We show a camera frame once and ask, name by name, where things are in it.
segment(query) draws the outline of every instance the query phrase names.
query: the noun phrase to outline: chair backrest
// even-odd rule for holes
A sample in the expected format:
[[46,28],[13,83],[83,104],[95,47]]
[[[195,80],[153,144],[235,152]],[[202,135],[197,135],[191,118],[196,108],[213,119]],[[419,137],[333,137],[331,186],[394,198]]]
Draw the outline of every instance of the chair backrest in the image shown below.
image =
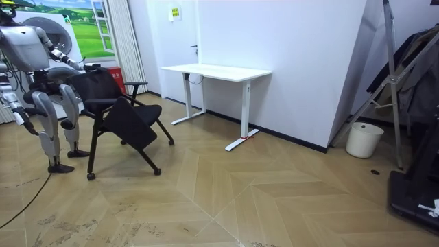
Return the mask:
[[[117,85],[107,69],[96,67],[94,71],[74,75],[67,78],[67,84],[72,84],[78,92],[82,101],[88,99],[117,99],[122,96],[121,89]],[[89,112],[97,114],[111,105],[107,106],[85,106]]]

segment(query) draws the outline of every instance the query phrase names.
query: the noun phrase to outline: white curtain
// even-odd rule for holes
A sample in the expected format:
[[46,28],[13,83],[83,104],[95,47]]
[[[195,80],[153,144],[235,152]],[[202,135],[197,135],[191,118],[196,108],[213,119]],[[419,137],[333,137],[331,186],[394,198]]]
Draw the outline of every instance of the white curtain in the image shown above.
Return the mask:
[[14,115],[9,108],[3,108],[0,104],[0,124],[9,123],[14,120]]
[[[112,30],[112,46],[119,66],[122,68],[125,82],[145,82],[142,60],[132,26],[130,9],[127,0],[107,0],[106,5]],[[127,86],[128,94],[132,94],[133,86]],[[140,86],[138,93],[147,91]]]

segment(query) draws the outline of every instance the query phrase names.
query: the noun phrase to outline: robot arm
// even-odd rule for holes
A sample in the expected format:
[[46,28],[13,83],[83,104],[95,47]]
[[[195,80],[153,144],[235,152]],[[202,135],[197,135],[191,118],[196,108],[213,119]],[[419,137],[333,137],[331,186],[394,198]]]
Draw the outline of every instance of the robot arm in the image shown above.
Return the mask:
[[62,53],[60,50],[55,48],[54,44],[50,41],[49,37],[47,37],[47,34],[43,28],[41,27],[32,27],[32,28],[38,34],[38,37],[40,38],[43,46],[47,50],[49,50],[50,56],[53,59],[60,60],[61,62],[69,65],[70,67],[74,68],[77,71],[84,70],[83,66],[79,65],[76,61],[74,61],[66,54]]
[[38,135],[37,131],[34,129],[34,125],[29,120],[26,114],[26,110],[21,105],[19,99],[17,99],[14,91],[12,90],[11,84],[9,83],[8,76],[6,73],[0,73],[0,98],[3,99],[4,107],[11,108],[12,114],[14,115],[15,122],[18,125],[24,125],[31,134]]

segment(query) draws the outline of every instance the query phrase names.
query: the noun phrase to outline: desk top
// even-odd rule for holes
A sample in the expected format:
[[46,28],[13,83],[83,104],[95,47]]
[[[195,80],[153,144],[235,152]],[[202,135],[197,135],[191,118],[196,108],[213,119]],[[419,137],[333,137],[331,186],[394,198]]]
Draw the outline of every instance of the desk top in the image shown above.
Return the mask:
[[203,75],[207,78],[228,80],[231,82],[242,82],[254,78],[261,77],[263,75],[269,75],[272,72],[261,69],[245,69],[237,67],[225,67],[208,64],[186,64],[170,67],[162,67],[161,69],[168,71],[177,71],[183,73],[194,73]]

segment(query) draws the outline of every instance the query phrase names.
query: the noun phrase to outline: door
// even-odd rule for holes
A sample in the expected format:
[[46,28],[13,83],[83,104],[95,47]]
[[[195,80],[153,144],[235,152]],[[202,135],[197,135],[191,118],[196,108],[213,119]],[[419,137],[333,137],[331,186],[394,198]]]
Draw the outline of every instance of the door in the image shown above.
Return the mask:
[[[148,13],[154,41],[154,51],[163,97],[185,101],[181,73],[163,71],[160,68],[173,65],[198,63],[197,23],[195,1],[148,1]],[[180,20],[170,21],[172,10],[180,8]],[[191,75],[192,104],[201,107],[200,77]]]

